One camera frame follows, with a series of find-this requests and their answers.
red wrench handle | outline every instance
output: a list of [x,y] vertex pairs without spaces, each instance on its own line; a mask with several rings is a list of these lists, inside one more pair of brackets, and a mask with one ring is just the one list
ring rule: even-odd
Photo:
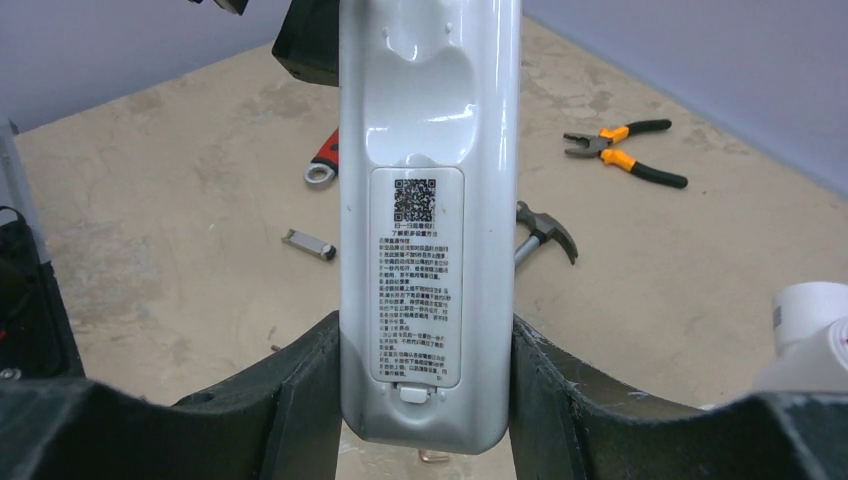
[[310,163],[320,163],[333,169],[333,173],[339,174],[339,129],[337,128],[330,138],[324,142],[315,158]]

qr code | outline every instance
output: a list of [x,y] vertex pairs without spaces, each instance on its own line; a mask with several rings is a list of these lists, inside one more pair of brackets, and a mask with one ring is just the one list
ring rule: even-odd
[[395,221],[432,222],[436,210],[436,180],[395,180]]

screw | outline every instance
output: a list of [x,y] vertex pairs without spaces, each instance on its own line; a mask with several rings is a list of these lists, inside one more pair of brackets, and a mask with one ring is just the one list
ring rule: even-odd
[[17,368],[5,368],[0,370],[0,380],[17,380],[21,378],[21,371]]

pliers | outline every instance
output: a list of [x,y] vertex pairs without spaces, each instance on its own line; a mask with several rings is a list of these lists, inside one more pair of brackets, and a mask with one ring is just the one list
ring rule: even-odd
[[615,145],[631,135],[646,132],[662,132],[669,128],[671,128],[671,120],[662,119],[633,122],[614,130],[602,128],[598,135],[565,133],[563,134],[563,138],[581,145],[580,148],[567,148],[565,153],[571,157],[579,158],[600,157],[605,164],[613,164],[621,167],[643,180],[674,188],[686,188],[686,185],[689,184],[689,180],[686,177],[656,170],[637,162],[621,150],[609,148],[611,145]]

white plastic casing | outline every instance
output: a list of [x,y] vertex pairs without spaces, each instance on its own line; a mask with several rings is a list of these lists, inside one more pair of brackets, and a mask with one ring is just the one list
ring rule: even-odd
[[848,285],[800,283],[774,299],[777,359],[755,391],[848,392]]
[[507,427],[519,0],[341,0],[341,387],[370,441]]

